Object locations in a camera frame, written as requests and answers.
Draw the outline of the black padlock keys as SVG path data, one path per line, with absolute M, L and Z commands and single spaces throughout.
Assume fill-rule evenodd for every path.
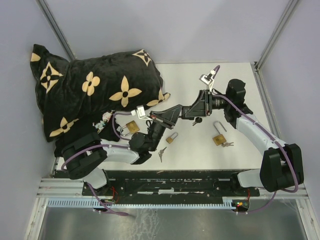
M 194 122 L 192 123 L 193 126 L 195 126 L 196 124 L 199 124 L 203 121 L 203 119 L 201 117 L 196 117 Z

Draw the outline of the small brass padlock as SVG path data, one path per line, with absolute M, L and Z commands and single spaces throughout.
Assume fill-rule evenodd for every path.
M 178 135 L 179 135 L 178 132 L 172 133 L 170 136 L 166 138 L 166 142 L 168 144 L 171 144 L 175 140 L 175 138 L 178 137 Z

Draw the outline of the brass padlock long shackle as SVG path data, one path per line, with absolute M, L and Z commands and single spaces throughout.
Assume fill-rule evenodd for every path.
M 227 130 L 226 130 L 226 128 L 223 126 L 223 124 L 222 124 L 220 121 L 216 120 L 216 121 L 213 122 L 213 127 L 214 127 L 214 128 L 217 130 L 217 132 L 218 132 L 218 135 L 213 138 L 213 141 L 214 141 L 214 143 L 215 143 L 217 146 L 222 146 L 222 145 L 224 145 L 224 144 L 227 142 L 227 140 L 226 140 L 226 138 L 224 137 L 224 135 L 223 135 L 222 133 L 220 133 L 220 131 L 218 130 L 216 124 L 220 124 L 220 126 L 222 127 L 222 129 L 223 129 L 225 132 L 227 132 Z

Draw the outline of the small padlock keys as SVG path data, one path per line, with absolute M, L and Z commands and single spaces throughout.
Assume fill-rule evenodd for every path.
M 162 163 L 163 162 L 163 154 L 165 152 L 165 150 L 167 149 L 167 147 L 161 149 L 159 152 L 158 152 L 158 156 L 159 156 L 159 159 L 160 159 L 160 162 Z

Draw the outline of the large brass padlock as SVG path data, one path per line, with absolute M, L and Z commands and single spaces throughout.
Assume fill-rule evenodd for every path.
M 134 120 L 132 120 L 128 122 L 125 126 L 122 126 L 119 130 L 119 133 L 122 137 L 126 137 L 129 135 L 133 135 L 134 133 L 137 133 L 139 131 L 140 131 L 139 126 Z

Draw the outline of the long shackle padlock keys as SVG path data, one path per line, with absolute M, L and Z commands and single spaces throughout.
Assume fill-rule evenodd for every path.
M 234 146 L 234 143 L 233 142 L 224 142 L 223 144 L 222 144 L 222 147 L 231 147 L 231 146 Z

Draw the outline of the black padlock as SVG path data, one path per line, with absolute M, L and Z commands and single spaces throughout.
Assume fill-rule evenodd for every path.
M 189 109 L 189 106 L 182 106 L 178 117 L 183 120 L 190 120 L 191 117 L 189 116 Z

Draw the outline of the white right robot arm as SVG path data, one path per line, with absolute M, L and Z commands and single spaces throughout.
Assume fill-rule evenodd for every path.
M 213 110 L 222 109 L 231 126 L 241 132 L 262 155 L 260 169 L 245 170 L 236 174 L 229 183 L 231 193 L 242 195 L 249 187 L 262 187 L 268 192 L 282 190 L 294 193 L 304 182 L 301 148 L 288 144 L 267 130 L 245 104 L 245 83 L 239 79 L 228 82 L 225 94 L 213 93 L 214 79 L 202 75 L 200 81 L 206 90 L 200 90 L 197 99 L 181 110 L 184 120 L 210 116 Z

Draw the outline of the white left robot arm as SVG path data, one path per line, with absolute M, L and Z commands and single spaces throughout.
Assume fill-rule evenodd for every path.
M 137 115 L 139 119 L 151 121 L 151 125 L 147 133 L 135 132 L 127 144 L 105 141 L 98 134 L 90 133 L 62 150 L 64 163 L 61 170 L 68 172 L 71 180 L 82 179 L 92 185 L 99 195 L 106 195 L 111 189 L 111 183 L 98 166 L 105 161 L 130 165 L 146 162 L 151 158 L 151 152 L 157 150 L 165 130 L 176 125 L 182 108 L 178 104 L 165 111 L 151 111 L 149 116 L 142 105 L 131 113 L 115 112 L 115 115 Z

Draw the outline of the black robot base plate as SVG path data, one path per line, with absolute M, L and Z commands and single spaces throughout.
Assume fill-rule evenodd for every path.
M 221 204 L 224 197 L 258 197 L 257 187 L 236 183 L 236 170 L 107 170 L 99 197 L 118 204 Z

